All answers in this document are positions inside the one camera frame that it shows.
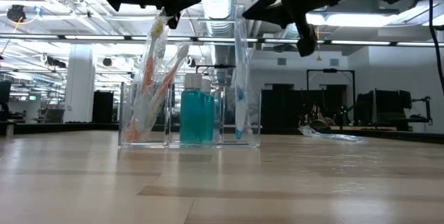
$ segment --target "bottle cap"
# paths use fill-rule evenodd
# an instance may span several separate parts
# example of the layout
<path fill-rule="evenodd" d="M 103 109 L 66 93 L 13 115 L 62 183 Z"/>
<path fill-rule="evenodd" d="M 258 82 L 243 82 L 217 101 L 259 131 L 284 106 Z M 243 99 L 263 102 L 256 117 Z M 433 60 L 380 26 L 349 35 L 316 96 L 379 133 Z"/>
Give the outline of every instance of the bottle cap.
<path fill-rule="evenodd" d="M 185 74 L 185 89 L 200 89 L 202 86 L 202 75 Z"/>
<path fill-rule="evenodd" d="M 211 93 L 211 81 L 209 79 L 202 79 L 202 89 L 203 92 Z"/>

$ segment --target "mouthwash bottle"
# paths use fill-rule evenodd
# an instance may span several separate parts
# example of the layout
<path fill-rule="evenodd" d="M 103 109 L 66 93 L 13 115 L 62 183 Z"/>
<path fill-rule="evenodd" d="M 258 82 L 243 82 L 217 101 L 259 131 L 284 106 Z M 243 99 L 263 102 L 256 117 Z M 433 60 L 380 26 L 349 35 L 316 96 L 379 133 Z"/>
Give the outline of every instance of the mouthwash bottle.
<path fill-rule="evenodd" d="M 204 132 L 203 142 L 213 141 L 214 129 L 214 97 L 211 95 L 211 81 L 202 80 L 203 109 L 204 109 Z"/>
<path fill-rule="evenodd" d="M 202 76 L 185 74 L 185 91 L 180 99 L 180 142 L 201 143 L 204 133 L 204 93 Z"/>

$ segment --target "plastic container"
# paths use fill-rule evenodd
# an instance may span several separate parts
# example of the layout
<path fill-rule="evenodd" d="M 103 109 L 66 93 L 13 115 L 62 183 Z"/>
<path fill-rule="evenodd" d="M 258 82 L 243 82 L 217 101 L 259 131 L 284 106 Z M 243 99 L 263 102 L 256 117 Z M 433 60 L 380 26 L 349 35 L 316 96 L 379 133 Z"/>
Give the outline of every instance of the plastic container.
<path fill-rule="evenodd" d="M 203 109 L 204 109 L 204 131 L 203 142 L 213 141 L 214 131 L 214 97 L 211 95 L 211 81 L 202 80 Z"/>
<path fill-rule="evenodd" d="M 180 99 L 180 142 L 202 143 L 205 132 L 205 94 L 200 90 L 200 74 L 185 75 L 185 90 Z"/>

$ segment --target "column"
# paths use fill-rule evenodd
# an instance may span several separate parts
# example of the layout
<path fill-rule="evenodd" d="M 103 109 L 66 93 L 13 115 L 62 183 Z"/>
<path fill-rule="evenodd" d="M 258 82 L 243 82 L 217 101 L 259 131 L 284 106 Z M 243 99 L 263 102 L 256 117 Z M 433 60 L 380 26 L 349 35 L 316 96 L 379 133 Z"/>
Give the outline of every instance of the column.
<path fill-rule="evenodd" d="M 64 122 L 92 120 L 96 56 L 93 44 L 71 44 Z"/>
<path fill-rule="evenodd" d="M 30 93 L 28 102 L 26 102 L 26 123 L 37 123 L 39 117 L 39 110 L 42 106 L 42 94 Z"/>

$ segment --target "black cable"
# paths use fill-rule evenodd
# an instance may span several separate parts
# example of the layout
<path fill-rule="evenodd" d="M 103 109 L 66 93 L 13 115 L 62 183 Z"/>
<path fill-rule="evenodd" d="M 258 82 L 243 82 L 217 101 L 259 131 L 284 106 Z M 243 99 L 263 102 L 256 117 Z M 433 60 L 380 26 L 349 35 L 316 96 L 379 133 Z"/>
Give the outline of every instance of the black cable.
<path fill-rule="evenodd" d="M 435 43 L 436 52 L 436 64 L 438 65 L 438 75 L 441 82 L 441 89 L 444 94 L 444 76 L 443 76 L 443 66 L 441 64 L 441 52 L 439 51 L 438 39 L 436 38 L 435 29 L 433 27 L 433 0 L 429 0 L 429 29 L 430 34 L 432 34 L 433 42 Z"/>

